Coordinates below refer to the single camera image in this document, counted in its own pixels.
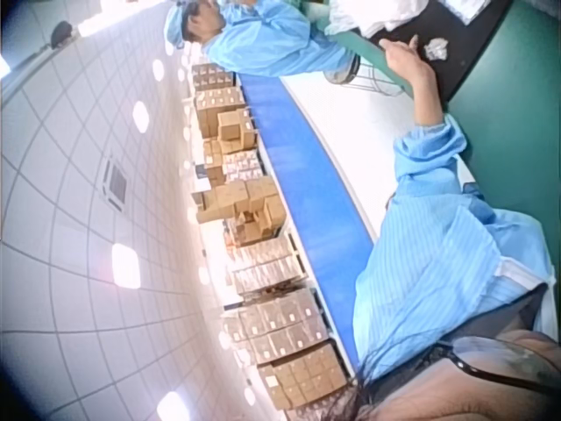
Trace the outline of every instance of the ceiling light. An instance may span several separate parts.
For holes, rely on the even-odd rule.
[[[137,125],[138,131],[146,133],[148,125],[150,124],[150,116],[148,110],[142,101],[137,101],[132,109],[132,119],[134,124]]]
[[[199,279],[202,285],[208,285],[210,283],[210,274],[207,268],[199,268]]]
[[[165,69],[164,69],[164,63],[162,63],[160,60],[154,60],[154,62],[152,63],[152,71],[154,72],[154,77],[156,78],[156,80],[159,82],[164,78],[164,73],[165,73]]]
[[[173,53],[174,53],[174,46],[170,42],[166,41],[166,54],[172,55]]]
[[[140,288],[140,266],[137,252],[116,243],[111,251],[111,266],[115,284],[123,288]]]
[[[156,409],[161,421],[189,421],[191,416],[183,403],[183,400],[176,392],[169,392],[158,403]]]
[[[245,388],[244,396],[245,400],[249,403],[249,406],[253,406],[255,404],[255,394],[253,393],[253,390]]]
[[[231,344],[230,335],[226,332],[218,333],[218,341],[220,342],[220,346],[222,349],[229,349]]]

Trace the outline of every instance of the stack of cardboard boxes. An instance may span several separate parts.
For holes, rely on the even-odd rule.
[[[218,114],[218,141],[224,155],[253,149],[256,140],[257,131],[248,110]]]
[[[204,154],[204,169],[207,172],[207,177],[209,177],[210,186],[217,187],[225,184],[224,162],[218,141],[213,139],[203,141],[202,151]]]
[[[195,92],[229,88],[234,85],[234,74],[214,63],[195,64],[191,68]]]
[[[241,88],[205,90],[196,94],[195,107],[202,138],[215,138],[218,136],[218,114],[245,108],[244,94]]]
[[[331,344],[281,364],[259,368],[278,410],[290,410],[327,396],[347,384]]]
[[[231,230],[239,246],[272,237],[287,216],[270,176],[218,185],[192,196],[198,207],[196,218],[200,224],[235,218]]]
[[[236,180],[254,180],[263,176],[256,150],[224,155],[223,172],[226,182]]]
[[[262,364],[327,339],[327,328],[309,289],[224,314],[224,331],[239,359]]]

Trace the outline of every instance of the cardboard box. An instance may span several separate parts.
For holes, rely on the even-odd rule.
[[[288,401],[282,387],[276,387],[268,390],[269,396],[273,401],[273,405],[277,410],[289,410],[292,408],[291,402]]]
[[[259,225],[259,232],[261,234],[261,237],[269,237],[273,235],[273,228],[268,222],[266,213],[263,210],[258,210],[253,215],[255,215],[255,219]]]
[[[316,318],[309,318],[303,321],[304,327],[308,329],[310,339],[313,343],[321,342],[327,339],[327,328],[321,316]]]
[[[268,331],[276,331],[286,326],[281,307],[277,300],[257,304],[259,314]]]
[[[346,386],[347,379],[344,378],[343,370],[337,365],[337,367],[332,367],[327,371],[327,375],[330,377],[331,385],[333,390],[341,389]]]
[[[316,389],[321,396],[328,395],[333,391],[333,385],[331,384],[331,380],[328,375],[317,375],[312,377],[312,383],[314,383],[314,389]]]
[[[245,328],[237,311],[227,311],[222,315],[223,329],[234,342],[246,340]]]
[[[310,340],[309,331],[304,327],[303,323],[287,326],[286,330],[296,351],[305,349],[313,343]]]
[[[275,360],[278,357],[268,335],[250,339],[250,342],[258,364]]]
[[[294,298],[298,302],[298,309],[302,320],[306,318],[313,318],[319,314],[316,299],[309,289],[298,289],[294,293]]]
[[[250,212],[261,211],[265,206],[266,197],[279,194],[273,177],[269,175],[255,180],[248,180],[245,184],[249,196]]]
[[[265,325],[263,325],[263,320],[256,306],[242,307],[238,310],[238,315],[247,338],[255,338],[266,333]]]
[[[221,140],[239,139],[239,115],[235,111],[218,114],[218,136]]]
[[[270,332],[267,336],[271,340],[274,351],[279,358],[294,353],[295,347],[292,344],[286,329]]]
[[[300,322],[300,308],[292,294],[279,298],[277,303],[286,325],[295,325]]]
[[[245,187],[245,182],[230,182],[224,186],[216,188],[218,206],[230,208],[234,214],[227,218],[234,218],[240,212],[249,210],[249,196]]]
[[[266,225],[272,230],[276,230],[284,225],[287,212],[284,209],[281,197],[274,195],[266,197],[264,201]]]

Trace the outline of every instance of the brown cardboard box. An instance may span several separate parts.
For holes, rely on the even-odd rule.
[[[283,387],[284,393],[287,395],[288,400],[292,403],[292,406],[297,406],[295,403],[300,403],[305,401],[304,396],[300,388],[295,386]]]
[[[269,396],[273,401],[273,405],[277,410],[289,410],[292,408],[292,404],[288,401],[282,387],[278,386],[276,388],[269,389],[268,391]]]
[[[309,289],[298,289],[294,293],[294,297],[298,302],[298,308],[300,309],[300,317],[302,320],[306,318],[313,318],[319,314],[316,300]]]
[[[255,338],[266,333],[265,325],[255,305],[240,308],[238,314],[247,338]]]
[[[267,220],[266,214],[263,210],[258,210],[253,215],[255,215],[255,219],[259,225],[259,232],[261,233],[261,237],[268,237],[273,235],[273,229],[270,223]]]
[[[292,294],[279,298],[278,305],[286,325],[294,325],[300,322],[300,309]]]
[[[257,305],[259,314],[268,331],[276,331],[286,325],[281,307],[277,300],[267,301]]]
[[[250,212],[262,210],[265,206],[265,198],[278,195],[279,193],[273,177],[269,175],[255,180],[248,180],[245,184],[249,195]]]
[[[279,377],[279,382],[282,388],[289,388],[296,385],[296,379],[293,375],[287,375],[286,377]]]
[[[308,373],[308,369],[306,369],[306,362],[304,361],[303,357],[296,358],[295,360],[291,360],[288,363],[288,366],[290,367],[290,371],[292,372],[293,375],[299,372]],[[309,379],[309,375],[304,376],[304,379]]]
[[[290,340],[295,346],[296,351],[305,349],[313,343],[310,340],[309,331],[305,329],[302,323],[287,326],[286,329]]]
[[[273,348],[279,357],[294,353],[295,347],[287,334],[286,329],[270,332],[267,335],[273,344]]]
[[[235,111],[218,114],[218,136],[221,140],[239,139],[239,115]]]
[[[230,335],[234,342],[246,340],[245,328],[236,311],[227,311],[222,316],[224,331]]]
[[[242,143],[239,139],[235,140],[219,140],[220,142],[220,149],[222,150],[223,155],[227,155],[230,153],[237,153],[243,151]]]
[[[238,118],[239,118],[239,130],[240,130],[239,137],[242,141],[242,146],[244,147],[244,149],[249,149],[254,147],[257,138],[257,131],[253,126],[253,122],[249,115],[249,111],[246,109],[239,109]]]
[[[330,377],[328,375],[317,375],[312,377],[314,388],[321,394],[321,396],[328,395],[333,391]]]
[[[317,399],[319,399],[320,397],[322,397],[322,395],[319,393],[318,390],[316,390],[315,388],[310,389],[304,393],[304,397],[306,398],[306,401],[308,402],[314,402]]]
[[[339,361],[337,360],[337,356],[335,355],[333,346],[324,346],[323,348],[318,349],[316,352],[319,353],[322,365],[326,370],[333,367],[339,367]]]
[[[268,335],[258,336],[257,338],[250,339],[253,351],[255,352],[255,359],[259,364],[275,360],[277,354],[274,351],[273,344],[269,340]]]
[[[227,218],[234,218],[239,212],[249,210],[249,196],[245,188],[245,182],[230,182],[224,186],[216,188],[218,206],[221,208],[234,207],[234,215]]]
[[[274,195],[266,197],[264,201],[266,224],[273,230],[284,225],[287,212],[284,209],[281,197]]]
[[[327,339],[327,328],[323,322],[321,316],[316,318],[309,318],[303,322],[304,327],[308,329],[310,333],[310,339],[312,342],[321,342]]]
[[[343,370],[341,370],[340,366],[330,368],[327,371],[327,375],[330,377],[333,390],[341,389],[347,384],[347,379],[344,378]]]

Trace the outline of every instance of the green workbench surface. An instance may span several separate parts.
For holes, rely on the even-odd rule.
[[[514,1],[448,110],[469,140],[463,158],[487,201],[527,213],[543,225],[559,279],[561,212],[559,23]],[[384,55],[354,32],[338,42],[410,87]]]

